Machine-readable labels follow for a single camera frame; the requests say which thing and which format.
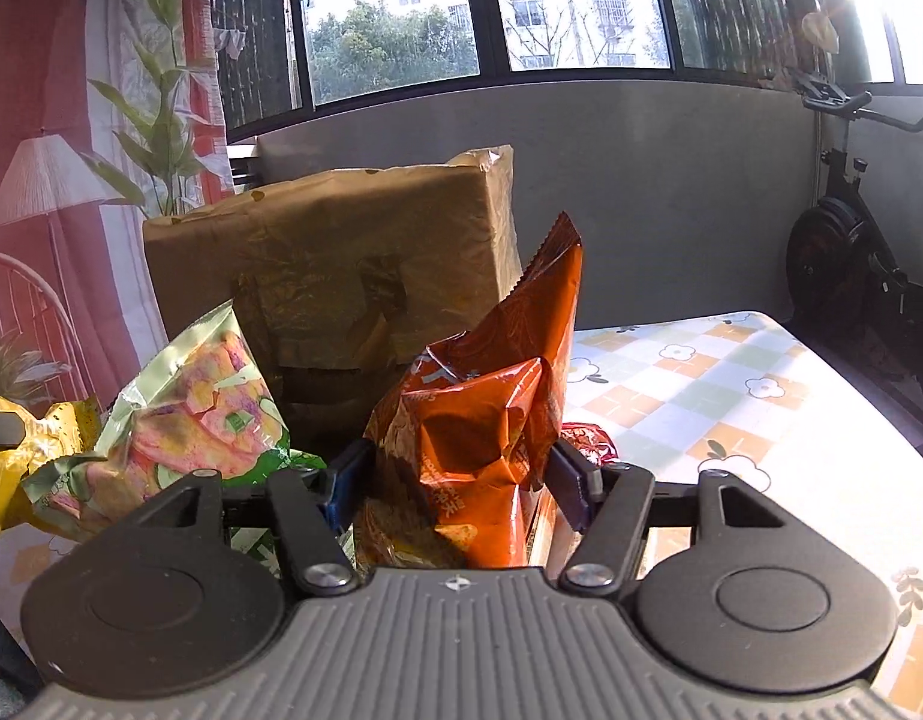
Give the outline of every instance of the lamp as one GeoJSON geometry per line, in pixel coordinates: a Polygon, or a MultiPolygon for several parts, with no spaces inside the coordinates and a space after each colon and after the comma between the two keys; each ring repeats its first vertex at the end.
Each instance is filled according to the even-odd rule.
{"type": "MultiPolygon", "coordinates": [[[[52,259],[58,272],[59,294],[71,320],[71,305],[58,257],[58,220],[53,211],[90,202],[121,199],[103,183],[60,135],[21,141],[0,186],[0,226],[23,218],[47,215],[52,259]]],[[[84,360],[82,376],[91,386],[84,360]]]]}

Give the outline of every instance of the utility pole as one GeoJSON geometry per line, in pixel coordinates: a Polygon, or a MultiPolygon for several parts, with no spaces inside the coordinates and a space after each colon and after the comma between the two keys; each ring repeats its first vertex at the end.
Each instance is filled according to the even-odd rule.
{"type": "Polygon", "coordinates": [[[572,20],[572,33],[575,35],[575,56],[578,57],[578,67],[584,67],[584,50],[581,43],[581,30],[578,29],[578,18],[575,17],[575,0],[568,0],[568,16],[572,20]]]}

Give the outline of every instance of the chair print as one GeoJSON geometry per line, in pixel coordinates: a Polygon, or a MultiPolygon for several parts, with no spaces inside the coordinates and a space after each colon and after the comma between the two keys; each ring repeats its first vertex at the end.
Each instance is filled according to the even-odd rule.
{"type": "Polygon", "coordinates": [[[46,383],[52,401],[82,400],[92,391],[79,337],[52,286],[25,263],[0,252],[0,336],[17,331],[46,361],[68,372],[46,383]]]}

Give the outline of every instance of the white lampshade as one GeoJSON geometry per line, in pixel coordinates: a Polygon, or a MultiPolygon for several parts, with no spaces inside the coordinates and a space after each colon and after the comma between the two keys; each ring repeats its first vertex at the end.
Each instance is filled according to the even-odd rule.
{"type": "Polygon", "coordinates": [[[18,144],[2,179],[0,225],[119,196],[60,135],[31,138],[18,144]]]}

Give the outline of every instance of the pink curtain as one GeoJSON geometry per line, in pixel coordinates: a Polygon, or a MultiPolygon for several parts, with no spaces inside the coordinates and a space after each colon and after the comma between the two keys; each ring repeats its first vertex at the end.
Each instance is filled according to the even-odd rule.
{"type": "Polygon", "coordinates": [[[232,191],[209,0],[0,0],[0,394],[107,405],[166,342],[141,224],[232,191]]]}

